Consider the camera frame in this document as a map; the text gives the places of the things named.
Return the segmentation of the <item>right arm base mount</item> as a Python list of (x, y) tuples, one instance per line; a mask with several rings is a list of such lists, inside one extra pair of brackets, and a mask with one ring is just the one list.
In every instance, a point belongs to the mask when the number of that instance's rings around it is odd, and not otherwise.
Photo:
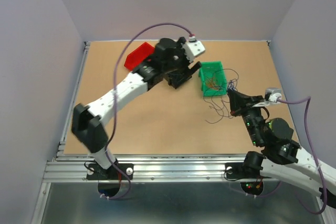
[(228, 180), (257, 179), (271, 177), (261, 175), (262, 166), (260, 164), (247, 164), (243, 162), (225, 163), (220, 167), (220, 172)]

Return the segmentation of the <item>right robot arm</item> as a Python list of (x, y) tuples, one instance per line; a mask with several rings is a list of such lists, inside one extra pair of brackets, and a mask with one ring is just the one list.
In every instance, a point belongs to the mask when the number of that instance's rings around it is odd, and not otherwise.
[(266, 177), (299, 187), (335, 208), (335, 168), (319, 160), (293, 140), (294, 130), (282, 118), (262, 115), (267, 106), (281, 104), (280, 89), (268, 88), (265, 95), (249, 96), (227, 90), (230, 113), (241, 117), (253, 146), (243, 162), (226, 164), (227, 179)]

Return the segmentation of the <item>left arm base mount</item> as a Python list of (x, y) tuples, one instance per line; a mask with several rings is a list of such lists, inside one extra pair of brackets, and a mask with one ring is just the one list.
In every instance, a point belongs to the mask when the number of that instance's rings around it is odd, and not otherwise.
[[(123, 171), (128, 177), (133, 179), (134, 165), (132, 163), (119, 163), (118, 168)], [(87, 169), (87, 180), (119, 180), (125, 179), (120, 173), (112, 166), (108, 169), (103, 169), (95, 162), (85, 162), (84, 167)]]

